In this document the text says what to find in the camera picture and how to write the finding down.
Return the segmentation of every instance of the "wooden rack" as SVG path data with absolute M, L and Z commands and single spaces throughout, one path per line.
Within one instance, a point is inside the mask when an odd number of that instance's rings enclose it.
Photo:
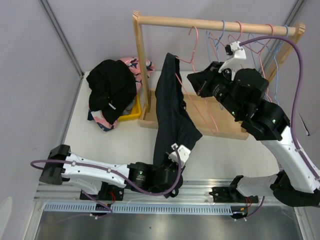
M 133 12 L 132 16 L 133 28 L 135 34 L 135 42 L 138 53 L 139 61 L 146 62 L 146 53 L 144 45 L 144 37 L 142 25 L 152 25 L 152 26 L 164 26 L 164 27 L 176 27 L 176 28 L 191 28 L 196 27 L 198 29 L 205 30 L 215 30 L 222 31 L 223 27 L 226 32 L 237 32 L 241 31 L 240 25 L 237 22 L 225 22 L 213 21 L 213 20 L 201 20 L 201 19 L 190 19 L 190 18 L 176 18 L 176 17 L 163 17 L 163 16 L 143 16 L 140 15 L 138 11 Z M 243 33 L 260 34 L 260 35 L 271 35 L 272 29 L 268 25 L 263 24 L 250 24 L 241 23 Z M 276 36 L 287 36 L 298 43 L 300 38 L 305 32 L 305 25 L 303 23 L 298 23 L 295 27 L 289 27 L 288 33 L 285 26 L 273 26 L 273 34 Z M 286 61 L 287 57 L 292 51 L 292 47 L 288 43 L 284 43 L 278 54 L 276 55 L 278 67 Z M 142 76 L 142 88 L 144 94 L 144 107 L 139 120 L 139 124 L 144 128 L 157 128 L 157 116 L 156 116 L 156 97 L 154 91 L 150 91 L 147 77 L 147 68 L 145 64 L 140 65 L 140 71 Z M 265 71 L 266 78 L 269 82 L 273 80 L 276 75 L 276 65 L 272 63 L 270 67 Z M 197 107 L 205 113 L 204 101 L 202 98 L 197 96 L 192 96 Z M 197 129 L 203 135 L 210 135 L 223 138 L 232 139 L 247 139 L 249 134 L 240 126 L 238 122 L 234 122 L 234 118 L 226 111 L 221 110 L 219 103 L 212 97 L 208 102 L 208 108 L 212 112 L 216 123 L 218 125 L 219 131 L 217 134 L 213 134 L 208 127 L 205 125 L 203 120 L 199 117 L 198 112 L 195 111 L 191 103 L 189 103 L 189 98 L 184 97 L 187 105 L 187 112 L 191 117 L 193 123 Z

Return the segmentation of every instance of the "yellow bin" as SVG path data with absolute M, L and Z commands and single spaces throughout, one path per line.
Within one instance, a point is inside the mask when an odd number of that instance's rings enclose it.
M 140 99 L 139 94 L 136 95 L 135 104 L 132 107 L 132 111 L 129 115 L 123 115 L 118 118 L 119 122 L 129 121 L 139 119 L 141 116 L 141 106 L 140 106 Z

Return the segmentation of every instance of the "dark cloth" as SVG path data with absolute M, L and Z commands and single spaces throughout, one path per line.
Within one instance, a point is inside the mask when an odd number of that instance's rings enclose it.
M 121 60 L 105 60 L 86 78 L 92 92 L 91 111 L 102 111 L 106 121 L 113 124 L 137 95 L 136 79 Z
M 171 145 L 177 143 L 192 150 L 202 137 L 186 111 L 186 103 L 181 84 L 176 78 L 180 61 L 176 56 L 167 53 L 161 75 L 156 85 L 156 118 L 158 132 L 156 135 L 153 164 L 161 166 L 166 152 L 171 153 Z

